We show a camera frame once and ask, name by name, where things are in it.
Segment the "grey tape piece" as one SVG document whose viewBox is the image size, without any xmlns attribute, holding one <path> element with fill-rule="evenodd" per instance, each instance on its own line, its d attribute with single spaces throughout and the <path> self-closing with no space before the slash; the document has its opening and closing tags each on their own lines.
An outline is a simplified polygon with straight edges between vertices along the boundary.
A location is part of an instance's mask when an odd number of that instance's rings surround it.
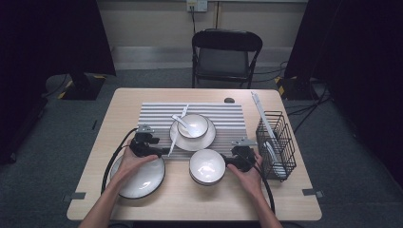
<svg viewBox="0 0 403 228">
<path fill-rule="evenodd" d="M 316 196 L 318 199 L 324 197 L 324 193 L 321 190 L 316 190 L 314 188 L 303 189 L 302 193 L 304 196 Z"/>
<path fill-rule="evenodd" d="M 86 196 L 85 192 L 74 192 L 69 195 L 64 195 L 64 202 L 71 202 L 72 200 L 83 200 Z"/>
</svg>

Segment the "grey striped placemat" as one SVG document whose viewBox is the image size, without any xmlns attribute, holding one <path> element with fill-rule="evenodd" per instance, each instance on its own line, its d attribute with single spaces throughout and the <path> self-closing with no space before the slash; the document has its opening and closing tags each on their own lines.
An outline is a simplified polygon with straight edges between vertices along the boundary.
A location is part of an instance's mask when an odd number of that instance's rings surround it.
<svg viewBox="0 0 403 228">
<path fill-rule="evenodd" d="M 211 121 L 216 135 L 209 149 L 225 156 L 231 155 L 234 142 L 247 137 L 246 124 L 240 104 L 226 103 L 143 103 L 138 125 L 148 125 L 153 136 L 159 138 L 158 147 L 169 149 L 172 137 L 178 133 L 173 115 L 181 116 L 184 108 L 186 114 L 200 114 Z"/>
</svg>

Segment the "black curtain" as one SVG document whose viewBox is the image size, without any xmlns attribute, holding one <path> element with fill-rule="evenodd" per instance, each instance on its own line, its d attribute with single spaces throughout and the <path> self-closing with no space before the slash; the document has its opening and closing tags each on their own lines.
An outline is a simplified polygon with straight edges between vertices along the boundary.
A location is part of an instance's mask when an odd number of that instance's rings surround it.
<svg viewBox="0 0 403 228">
<path fill-rule="evenodd" d="M 97 0 L 0 0 L 0 164 L 14 154 L 47 99 L 47 79 L 116 73 Z"/>
<path fill-rule="evenodd" d="M 403 188 L 403 0 L 308 0 L 287 78 L 318 78 Z"/>
</svg>

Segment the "white wall outlet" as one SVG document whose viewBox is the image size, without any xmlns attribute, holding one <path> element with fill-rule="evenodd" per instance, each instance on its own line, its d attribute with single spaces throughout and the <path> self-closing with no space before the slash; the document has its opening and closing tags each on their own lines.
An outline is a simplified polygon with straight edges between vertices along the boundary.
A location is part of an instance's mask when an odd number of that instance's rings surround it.
<svg viewBox="0 0 403 228">
<path fill-rule="evenodd" d="M 207 0 L 186 0 L 186 10 L 190 12 L 207 12 Z"/>
</svg>

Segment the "black wire cutlery basket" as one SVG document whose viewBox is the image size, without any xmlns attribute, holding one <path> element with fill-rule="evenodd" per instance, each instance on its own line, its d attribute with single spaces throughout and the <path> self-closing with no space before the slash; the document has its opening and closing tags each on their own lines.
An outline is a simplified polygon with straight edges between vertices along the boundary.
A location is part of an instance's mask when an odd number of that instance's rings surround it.
<svg viewBox="0 0 403 228">
<path fill-rule="evenodd" d="M 297 167 L 295 160 L 295 146 L 291 136 L 290 125 L 285 121 L 281 111 L 266 111 L 265 117 L 269 123 L 273 133 L 269 133 L 263 119 L 259 119 L 256 130 L 259 154 L 263 157 L 262 167 L 264 177 L 267 180 L 285 181 L 289 178 L 293 170 Z M 279 178 L 271 165 L 269 153 L 264 146 L 265 142 L 269 142 L 274 146 L 278 153 L 278 159 L 286 170 L 286 177 Z"/>
</svg>

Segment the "white bowl with dark rim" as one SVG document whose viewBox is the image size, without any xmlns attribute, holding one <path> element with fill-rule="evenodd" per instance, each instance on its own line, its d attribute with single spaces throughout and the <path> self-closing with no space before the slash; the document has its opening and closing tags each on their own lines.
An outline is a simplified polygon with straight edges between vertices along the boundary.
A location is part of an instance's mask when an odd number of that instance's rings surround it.
<svg viewBox="0 0 403 228">
<path fill-rule="evenodd" d="M 196 139 L 203 136 L 207 132 L 208 122 L 202 115 L 188 114 L 182 117 L 182 120 L 198 131 L 197 134 L 192 135 L 187 131 L 186 127 L 183 124 L 178 123 L 178 130 L 180 134 L 186 138 Z"/>
<path fill-rule="evenodd" d="M 224 176 L 225 162 L 222 156 L 211 149 L 195 152 L 189 161 L 190 176 L 201 181 L 215 181 Z"/>
<path fill-rule="evenodd" d="M 212 186 L 212 185 L 215 185 L 215 184 L 219 183 L 219 182 L 222 180 L 222 178 L 220 178 L 220 179 L 214 180 L 214 181 L 203 181 L 203 180 L 197 179 L 197 178 L 194 177 L 194 176 L 191 176 L 191 179 L 192 179 L 195 183 L 200 184 L 200 185 L 203 185 L 203 186 Z"/>
</svg>

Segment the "black folding chair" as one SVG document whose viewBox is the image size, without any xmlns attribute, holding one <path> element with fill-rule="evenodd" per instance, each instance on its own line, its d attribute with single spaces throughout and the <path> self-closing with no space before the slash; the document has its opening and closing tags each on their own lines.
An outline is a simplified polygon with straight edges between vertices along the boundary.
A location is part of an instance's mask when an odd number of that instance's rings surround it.
<svg viewBox="0 0 403 228">
<path fill-rule="evenodd" d="M 192 37 L 192 87 L 199 80 L 252 84 L 261 38 L 251 31 L 208 28 Z"/>
</svg>

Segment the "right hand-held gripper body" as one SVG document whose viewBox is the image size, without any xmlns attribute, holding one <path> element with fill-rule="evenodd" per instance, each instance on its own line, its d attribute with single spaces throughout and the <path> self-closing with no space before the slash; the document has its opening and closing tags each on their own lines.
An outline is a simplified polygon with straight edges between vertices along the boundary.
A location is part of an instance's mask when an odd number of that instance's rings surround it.
<svg viewBox="0 0 403 228">
<path fill-rule="evenodd" d="M 248 172 L 255 167 L 257 159 L 252 146 L 256 144 L 246 138 L 233 142 L 234 147 L 231 149 L 233 158 L 230 164 L 235 171 Z"/>
</svg>

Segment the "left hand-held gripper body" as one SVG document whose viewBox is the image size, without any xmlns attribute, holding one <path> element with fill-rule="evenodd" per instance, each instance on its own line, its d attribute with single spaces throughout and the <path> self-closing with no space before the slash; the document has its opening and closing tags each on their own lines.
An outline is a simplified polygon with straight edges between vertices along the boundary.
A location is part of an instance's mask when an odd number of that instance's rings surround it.
<svg viewBox="0 0 403 228">
<path fill-rule="evenodd" d="M 149 125 L 143 124 L 138 127 L 135 132 L 134 138 L 129 143 L 129 148 L 134 152 L 137 157 L 146 157 L 149 155 L 155 155 L 152 151 L 153 148 L 151 144 L 157 143 L 148 143 L 149 137 L 154 137 L 153 133 L 155 132 Z"/>
</svg>

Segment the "person's left hand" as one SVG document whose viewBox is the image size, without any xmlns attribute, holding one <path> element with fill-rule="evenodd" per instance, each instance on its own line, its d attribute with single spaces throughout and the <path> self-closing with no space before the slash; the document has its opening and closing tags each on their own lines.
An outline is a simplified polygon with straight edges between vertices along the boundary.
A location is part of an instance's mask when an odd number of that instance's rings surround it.
<svg viewBox="0 0 403 228">
<path fill-rule="evenodd" d="M 136 174 L 140 168 L 148 162 L 153 162 L 159 157 L 157 155 L 149 155 L 146 157 L 137 157 L 134 152 L 127 147 L 123 154 L 123 158 L 119 165 L 118 171 L 115 174 L 115 178 L 118 181 L 118 185 L 122 187 L 134 174 Z"/>
</svg>

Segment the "white plate with dark rim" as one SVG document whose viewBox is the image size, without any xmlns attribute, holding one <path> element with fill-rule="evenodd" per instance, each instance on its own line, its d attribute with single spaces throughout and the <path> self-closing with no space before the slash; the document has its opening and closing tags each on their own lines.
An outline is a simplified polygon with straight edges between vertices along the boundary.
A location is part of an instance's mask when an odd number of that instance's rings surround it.
<svg viewBox="0 0 403 228">
<path fill-rule="evenodd" d="M 198 151 L 210 146 L 216 138 L 216 127 L 214 124 L 206 117 L 204 117 L 208 122 L 207 132 L 196 139 L 189 139 L 180 134 L 178 130 L 178 123 L 174 120 L 174 123 L 170 127 L 170 139 L 176 141 L 175 144 L 183 150 L 186 151 Z"/>
<path fill-rule="evenodd" d="M 143 164 L 140 169 L 126 181 L 119 195 L 123 198 L 136 200 L 144 198 L 156 191 L 165 176 L 163 159 L 156 159 Z"/>
</svg>

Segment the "person's right hand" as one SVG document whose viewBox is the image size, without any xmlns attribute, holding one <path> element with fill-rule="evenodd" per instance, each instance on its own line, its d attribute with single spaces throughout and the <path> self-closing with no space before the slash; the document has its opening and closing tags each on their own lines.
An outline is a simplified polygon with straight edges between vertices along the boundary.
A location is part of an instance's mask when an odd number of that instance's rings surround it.
<svg viewBox="0 0 403 228">
<path fill-rule="evenodd" d="M 241 186 L 252 199 L 258 199 L 263 196 L 261 191 L 261 176 L 259 173 L 259 166 L 262 162 L 262 157 L 258 152 L 255 153 L 255 160 L 256 162 L 254 166 L 247 172 L 239 171 L 239 169 L 233 164 L 227 165 L 227 168 L 236 175 Z"/>
</svg>

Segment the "black stand base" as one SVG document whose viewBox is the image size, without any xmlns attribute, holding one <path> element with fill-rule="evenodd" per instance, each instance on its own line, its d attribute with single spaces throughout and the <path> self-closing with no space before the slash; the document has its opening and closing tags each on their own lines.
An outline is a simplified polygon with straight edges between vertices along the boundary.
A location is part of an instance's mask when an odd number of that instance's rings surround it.
<svg viewBox="0 0 403 228">
<path fill-rule="evenodd" d="M 310 82 L 303 82 L 297 77 L 275 79 L 280 97 L 288 101 L 317 100 L 318 96 Z"/>
<path fill-rule="evenodd" d="M 95 101 L 106 80 L 105 76 L 73 72 L 69 74 L 71 80 L 58 96 L 60 100 Z"/>
</svg>

